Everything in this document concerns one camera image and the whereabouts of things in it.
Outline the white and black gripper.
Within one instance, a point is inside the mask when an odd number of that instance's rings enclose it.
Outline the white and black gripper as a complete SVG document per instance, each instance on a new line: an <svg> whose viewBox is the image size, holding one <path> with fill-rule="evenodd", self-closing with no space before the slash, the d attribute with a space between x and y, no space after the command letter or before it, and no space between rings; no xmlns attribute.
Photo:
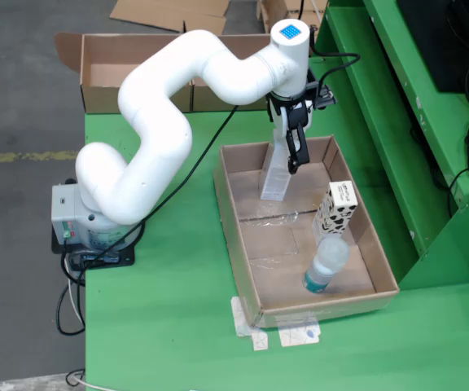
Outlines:
<svg viewBox="0 0 469 391"><path fill-rule="evenodd" d="M267 94L268 113L275 126L275 135L285 137L290 156L287 161L289 174L296 174L300 166L308 164L309 151L304 128L312 125L313 102L306 94L295 99L286 99L274 93ZM289 118L300 124L295 130L290 130Z"/></svg>

